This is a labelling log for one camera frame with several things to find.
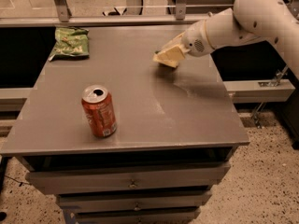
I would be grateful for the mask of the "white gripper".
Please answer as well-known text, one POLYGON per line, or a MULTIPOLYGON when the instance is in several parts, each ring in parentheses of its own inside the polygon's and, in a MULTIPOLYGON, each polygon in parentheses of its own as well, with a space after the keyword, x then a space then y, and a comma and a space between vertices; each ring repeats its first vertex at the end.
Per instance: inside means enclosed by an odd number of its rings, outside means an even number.
POLYGON ((188 52, 192 56, 201 57, 214 50, 207 38, 206 21, 198 21, 192 24, 184 34, 177 35, 163 45, 161 51, 154 54, 153 61, 176 68, 188 52))

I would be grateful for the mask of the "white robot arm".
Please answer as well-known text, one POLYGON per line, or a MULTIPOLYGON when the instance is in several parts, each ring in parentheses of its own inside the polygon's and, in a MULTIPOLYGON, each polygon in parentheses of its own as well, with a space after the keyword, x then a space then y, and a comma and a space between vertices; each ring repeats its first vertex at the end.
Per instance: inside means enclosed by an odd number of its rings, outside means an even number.
POLYGON ((190 54, 201 57, 216 49, 268 42, 299 77, 299 22, 283 0, 235 0, 231 8, 192 24, 153 60, 170 67, 190 54))

